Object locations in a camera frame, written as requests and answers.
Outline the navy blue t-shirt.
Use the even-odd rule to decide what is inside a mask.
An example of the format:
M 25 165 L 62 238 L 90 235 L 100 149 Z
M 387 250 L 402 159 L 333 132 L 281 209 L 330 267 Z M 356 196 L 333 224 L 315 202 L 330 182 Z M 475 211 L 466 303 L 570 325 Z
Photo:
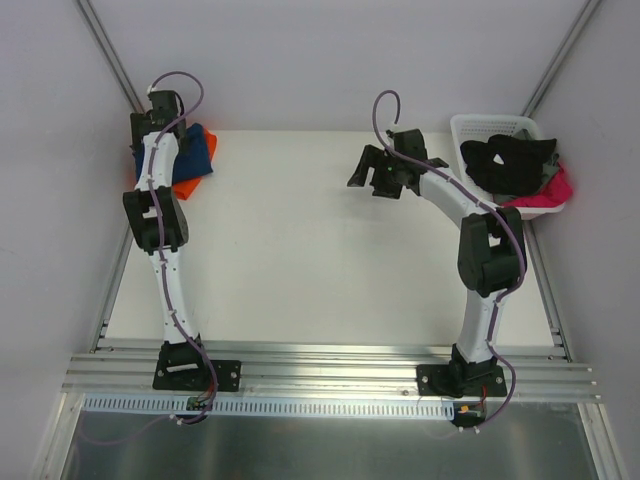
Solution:
M 188 127 L 181 137 L 187 144 L 184 151 L 180 151 L 179 138 L 174 132 L 160 131 L 144 136 L 142 152 L 133 153 L 136 187 L 146 189 L 148 177 L 155 185 L 173 186 L 211 174 L 207 134 L 200 124 Z

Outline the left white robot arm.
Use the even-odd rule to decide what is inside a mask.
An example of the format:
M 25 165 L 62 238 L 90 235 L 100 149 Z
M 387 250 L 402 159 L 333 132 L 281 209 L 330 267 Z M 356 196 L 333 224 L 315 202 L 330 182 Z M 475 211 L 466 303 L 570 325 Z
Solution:
M 155 390 L 195 391 L 211 380 L 190 317 L 181 275 L 181 251 L 189 240 L 186 217 L 172 188 L 173 168 L 185 151 L 185 109 L 177 92 L 151 90 L 151 109 L 130 116 L 132 150 L 141 160 L 133 190 L 123 205 L 138 248 L 149 258 L 158 285 L 163 341 L 155 368 Z

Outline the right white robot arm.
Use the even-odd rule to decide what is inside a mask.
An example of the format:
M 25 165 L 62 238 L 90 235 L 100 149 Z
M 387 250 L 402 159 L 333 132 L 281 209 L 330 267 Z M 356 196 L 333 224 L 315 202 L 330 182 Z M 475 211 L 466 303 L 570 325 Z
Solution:
M 410 190 L 437 206 L 459 229 L 457 270 L 467 290 L 450 360 L 417 366 L 419 393 L 504 397 L 494 337 L 504 303 L 527 270 L 521 215 L 514 207 L 495 207 L 474 196 L 446 162 L 428 157 L 419 130 L 389 133 L 388 138 L 388 147 L 364 147 L 348 186 L 370 185 L 374 196 L 389 199 Z

